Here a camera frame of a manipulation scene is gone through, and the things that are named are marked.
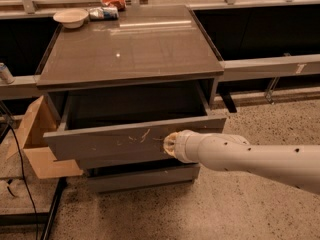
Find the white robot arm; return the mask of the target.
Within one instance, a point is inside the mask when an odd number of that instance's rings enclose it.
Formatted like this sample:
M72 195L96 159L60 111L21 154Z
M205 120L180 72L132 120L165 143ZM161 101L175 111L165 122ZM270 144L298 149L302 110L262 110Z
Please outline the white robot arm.
M183 163L214 171L241 171L314 194L320 193L319 145L253 145L239 135L174 132L165 152Z

